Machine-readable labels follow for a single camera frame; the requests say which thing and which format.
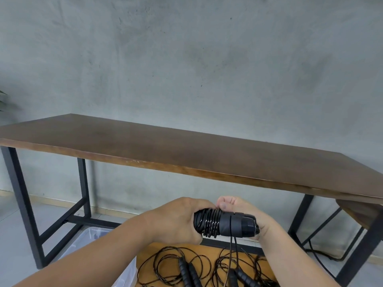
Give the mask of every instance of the concrete wall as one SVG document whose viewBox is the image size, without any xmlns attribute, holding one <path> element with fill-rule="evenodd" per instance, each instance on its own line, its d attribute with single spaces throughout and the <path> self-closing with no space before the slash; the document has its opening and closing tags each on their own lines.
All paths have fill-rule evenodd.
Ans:
<svg viewBox="0 0 383 287">
<path fill-rule="evenodd" d="M 338 151 L 383 172 L 383 0 L 0 0 L 2 123 L 66 113 Z M 20 151 L 32 194 L 77 201 L 74 158 Z M 302 194 L 88 163 L 101 207 L 249 199 L 288 228 Z M 11 190 L 3 161 L 0 189 Z M 337 206 L 316 198 L 301 236 Z M 340 214 L 315 238 L 344 248 Z M 383 256 L 383 248 L 377 251 Z"/>
</svg>

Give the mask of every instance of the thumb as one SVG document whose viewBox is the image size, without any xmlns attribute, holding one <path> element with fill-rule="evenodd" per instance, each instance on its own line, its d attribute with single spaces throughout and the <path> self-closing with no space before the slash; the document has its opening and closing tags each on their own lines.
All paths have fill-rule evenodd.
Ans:
<svg viewBox="0 0 383 287">
<path fill-rule="evenodd" d="M 224 202 L 224 201 L 221 201 L 219 203 L 219 208 L 224 212 L 235 212 L 236 211 L 236 207 L 234 205 L 232 205 L 231 203 Z"/>
</svg>

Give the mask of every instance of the transparent storage box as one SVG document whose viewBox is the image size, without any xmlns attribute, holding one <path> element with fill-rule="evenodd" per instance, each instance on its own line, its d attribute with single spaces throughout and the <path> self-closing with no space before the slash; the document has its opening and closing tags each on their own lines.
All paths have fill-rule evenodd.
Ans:
<svg viewBox="0 0 383 287">
<path fill-rule="evenodd" d="M 98 238 L 105 236 L 110 229 L 107 228 L 96 228 L 90 227 L 84 230 L 79 237 L 69 246 L 69 248 L 65 251 L 64 254 L 60 257 L 63 258 L 66 255 L 86 246 L 87 244 L 97 240 Z M 116 282 L 112 285 L 112 287 L 134 287 L 137 282 L 137 268 L 136 268 L 136 257 L 130 262 L 127 268 L 122 272 L 122 274 L 118 277 Z"/>
</svg>

